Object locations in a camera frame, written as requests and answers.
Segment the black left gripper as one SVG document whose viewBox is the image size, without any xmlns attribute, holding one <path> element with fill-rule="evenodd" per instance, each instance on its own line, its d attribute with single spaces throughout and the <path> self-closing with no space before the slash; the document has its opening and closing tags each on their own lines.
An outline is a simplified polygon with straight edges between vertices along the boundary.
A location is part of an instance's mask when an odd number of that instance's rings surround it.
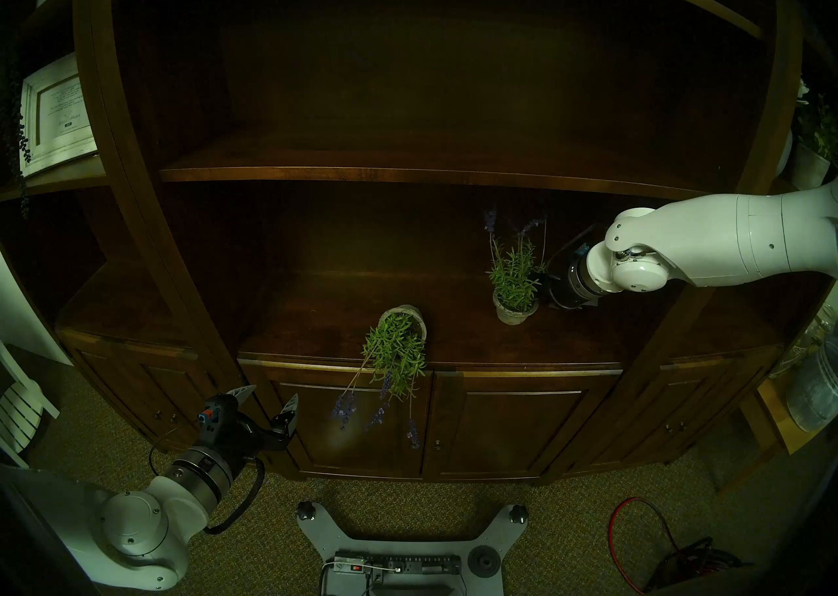
<svg viewBox="0 0 838 596">
<path fill-rule="evenodd" d="M 242 406 L 255 391 L 255 385 L 229 390 L 237 405 Z M 252 458 L 261 452 L 280 453 L 287 450 L 297 431 L 299 395 L 294 394 L 281 412 L 270 420 L 270 427 L 261 427 L 243 412 L 236 412 L 232 420 L 221 427 L 222 445 L 234 448 L 242 458 Z"/>
</svg>

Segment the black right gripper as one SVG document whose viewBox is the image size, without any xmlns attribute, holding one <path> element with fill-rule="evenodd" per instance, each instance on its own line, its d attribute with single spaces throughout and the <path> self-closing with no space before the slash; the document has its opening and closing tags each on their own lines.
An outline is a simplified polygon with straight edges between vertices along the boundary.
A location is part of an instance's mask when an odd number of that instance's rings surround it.
<svg viewBox="0 0 838 596">
<path fill-rule="evenodd" d="M 570 264 L 567 261 L 551 262 L 540 276 L 544 296 L 555 309 L 577 309 L 577 295 L 567 280 Z"/>
</svg>

